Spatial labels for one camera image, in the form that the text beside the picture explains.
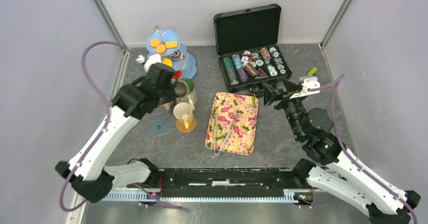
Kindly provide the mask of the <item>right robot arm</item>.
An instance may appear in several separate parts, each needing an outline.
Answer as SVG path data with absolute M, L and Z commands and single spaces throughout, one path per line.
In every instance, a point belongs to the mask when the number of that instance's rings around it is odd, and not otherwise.
M 415 213 L 421 196 L 404 191 L 376 174 L 342 141 L 333 112 L 321 108 L 306 110 L 303 100 L 333 88 L 340 79 L 321 85 L 315 76 L 294 83 L 284 80 L 284 89 L 263 83 L 263 103 L 283 110 L 307 159 L 293 168 L 292 183 L 326 191 L 358 209 L 370 223 L 418 223 Z

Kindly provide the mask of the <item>red glazed donut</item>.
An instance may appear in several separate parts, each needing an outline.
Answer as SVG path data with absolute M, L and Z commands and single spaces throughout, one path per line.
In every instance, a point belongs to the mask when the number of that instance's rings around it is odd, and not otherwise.
M 175 71 L 174 75 L 173 75 L 173 79 L 178 80 L 180 78 L 182 78 L 182 71 L 180 71 L 180 70 Z

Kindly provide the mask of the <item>square yellow biscuit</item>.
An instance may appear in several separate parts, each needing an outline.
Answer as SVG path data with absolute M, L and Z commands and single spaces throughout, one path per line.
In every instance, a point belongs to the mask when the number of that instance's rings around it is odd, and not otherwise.
M 179 46 L 178 41 L 167 41 L 165 42 L 166 49 L 177 48 Z

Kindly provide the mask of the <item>chocolate swirl cake roll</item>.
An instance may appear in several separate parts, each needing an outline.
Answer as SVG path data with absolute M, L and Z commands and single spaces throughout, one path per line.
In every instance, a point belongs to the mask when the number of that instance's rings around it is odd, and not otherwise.
M 179 61 L 183 61 L 185 59 L 185 55 L 183 52 L 181 52 L 180 50 L 176 50 L 175 52 L 173 52 L 170 55 L 170 59 L 172 60 L 172 62 L 179 62 Z

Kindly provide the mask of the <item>floral rectangular tray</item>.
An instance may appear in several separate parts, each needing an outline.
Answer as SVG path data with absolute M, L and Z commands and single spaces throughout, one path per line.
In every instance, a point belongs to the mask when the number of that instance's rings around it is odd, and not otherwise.
M 238 113 L 238 118 L 222 152 L 251 155 L 254 152 L 258 108 L 259 101 L 254 96 L 216 93 L 209 117 L 205 147 L 213 150 L 215 138 L 217 149 L 220 148 L 232 120 Z

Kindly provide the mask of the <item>blue smiley coaster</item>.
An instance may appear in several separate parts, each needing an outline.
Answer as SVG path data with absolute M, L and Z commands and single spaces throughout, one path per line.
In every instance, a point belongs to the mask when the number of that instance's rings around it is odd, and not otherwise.
M 158 117 L 152 120 L 151 130 L 155 134 L 165 133 L 169 128 L 169 119 L 166 117 Z

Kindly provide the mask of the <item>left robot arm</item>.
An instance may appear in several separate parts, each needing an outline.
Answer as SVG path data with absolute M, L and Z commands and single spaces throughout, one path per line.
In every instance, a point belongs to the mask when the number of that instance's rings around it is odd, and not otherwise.
M 120 88 L 108 103 L 105 119 L 84 147 L 69 161 L 59 161 L 56 171 L 85 200 L 96 203 L 115 188 L 142 183 L 158 183 L 156 167 L 148 160 L 107 166 L 106 161 L 124 136 L 146 115 L 161 104 L 175 100 L 171 83 L 174 69 L 163 63 L 159 54 L 146 59 L 146 74 Z

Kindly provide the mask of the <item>round orange biscuit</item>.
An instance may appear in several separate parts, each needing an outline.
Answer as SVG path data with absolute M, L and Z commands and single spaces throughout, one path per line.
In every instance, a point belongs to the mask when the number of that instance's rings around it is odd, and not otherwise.
M 160 39 L 158 39 L 158 38 L 153 38 L 153 39 L 151 39 L 151 40 L 150 40 L 149 45 L 150 45 L 151 47 L 156 48 L 156 47 L 157 47 L 157 46 L 159 46 L 161 43 L 162 43 L 162 42 L 161 42 L 161 40 L 160 40 Z
M 167 48 L 166 48 L 166 45 L 165 45 L 165 44 L 159 44 L 159 45 L 157 45 L 157 46 L 156 46 L 156 48 L 155 48 L 155 51 L 156 51 L 156 53 L 158 53 L 158 54 L 163 54 L 163 53 L 165 53 L 165 52 L 166 52 L 166 50 L 167 50 Z

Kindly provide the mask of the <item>silver serving tongs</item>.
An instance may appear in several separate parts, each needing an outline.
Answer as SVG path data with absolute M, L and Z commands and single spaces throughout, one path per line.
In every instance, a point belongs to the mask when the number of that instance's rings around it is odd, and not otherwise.
M 231 132 L 232 132 L 232 130 L 233 130 L 233 127 L 234 127 L 234 125 L 235 125 L 235 122 L 236 122 L 237 118 L 238 118 L 238 113 L 236 113 L 235 118 L 232 120 L 232 122 L 231 122 L 231 124 L 230 124 L 230 127 L 229 127 L 229 129 L 228 129 L 228 131 L 227 131 L 227 133 L 226 133 L 226 136 L 225 136 L 225 138 L 223 139 L 223 142 L 222 142 L 222 144 L 220 145 L 220 148 L 219 148 L 219 149 L 217 149 L 217 141 L 216 141 L 216 139 L 214 138 L 214 140 L 213 140 L 213 152 L 214 152 L 214 155 L 215 155 L 215 156 L 219 156 L 219 155 L 220 155 L 220 153 L 221 153 L 221 151 L 222 151 L 222 149 L 223 149 L 223 147 L 224 147 L 225 143 L 228 141 L 228 139 L 229 139 L 229 137 L 230 137 L 230 134 L 231 134 Z

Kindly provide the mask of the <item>green-inside floral mug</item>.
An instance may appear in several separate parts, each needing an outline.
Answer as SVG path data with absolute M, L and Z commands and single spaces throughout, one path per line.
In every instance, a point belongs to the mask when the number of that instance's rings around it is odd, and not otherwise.
M 191 105 L 192 110 L 195 110 L 197 94 L 194 82 L 189 78 L 178 79 L 175 84 L 175 90 L 177 93 L 175 104 L 185 102 Z

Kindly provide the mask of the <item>yellow mug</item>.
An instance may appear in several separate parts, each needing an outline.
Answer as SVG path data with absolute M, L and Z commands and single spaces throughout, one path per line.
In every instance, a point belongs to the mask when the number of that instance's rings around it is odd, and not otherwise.
M 190 103 L 181 102 L 174 107 L 173 114 L 176 120 L 184 120 L 188 118 L 193 118 L 193 111 L 193 106 Z

